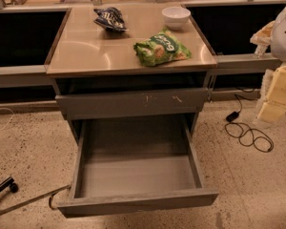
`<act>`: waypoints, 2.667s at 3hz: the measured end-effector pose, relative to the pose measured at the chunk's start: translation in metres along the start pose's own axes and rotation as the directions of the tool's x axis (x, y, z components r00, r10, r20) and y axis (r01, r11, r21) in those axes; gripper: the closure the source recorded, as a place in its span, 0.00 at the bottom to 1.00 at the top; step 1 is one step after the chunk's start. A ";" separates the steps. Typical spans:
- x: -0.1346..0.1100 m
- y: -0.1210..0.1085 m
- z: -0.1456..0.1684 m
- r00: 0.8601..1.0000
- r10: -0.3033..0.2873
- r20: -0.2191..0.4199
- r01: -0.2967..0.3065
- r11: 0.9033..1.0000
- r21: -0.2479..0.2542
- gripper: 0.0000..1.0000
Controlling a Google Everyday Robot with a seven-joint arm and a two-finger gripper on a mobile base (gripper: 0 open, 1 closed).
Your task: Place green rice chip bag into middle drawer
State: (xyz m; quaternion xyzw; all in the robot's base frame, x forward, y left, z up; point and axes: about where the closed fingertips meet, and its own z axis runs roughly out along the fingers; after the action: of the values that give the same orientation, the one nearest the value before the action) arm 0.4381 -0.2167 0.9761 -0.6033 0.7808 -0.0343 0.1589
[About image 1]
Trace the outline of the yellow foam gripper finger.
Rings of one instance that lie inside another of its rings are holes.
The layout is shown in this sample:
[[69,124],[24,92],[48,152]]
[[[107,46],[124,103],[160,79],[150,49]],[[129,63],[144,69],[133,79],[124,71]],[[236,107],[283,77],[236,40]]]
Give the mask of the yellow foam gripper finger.
[[277,122],[286,114],[286,63],[265,72],[257,109],[257,118],[268,123]]

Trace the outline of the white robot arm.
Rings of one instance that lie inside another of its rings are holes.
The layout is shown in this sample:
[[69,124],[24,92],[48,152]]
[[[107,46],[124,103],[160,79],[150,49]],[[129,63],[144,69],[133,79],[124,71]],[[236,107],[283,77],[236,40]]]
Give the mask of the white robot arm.
[[272,123],[286,114],[286,7],[275,20],[270,46],[272,56],[278,58],[282,64],[273,73],[257,118]]

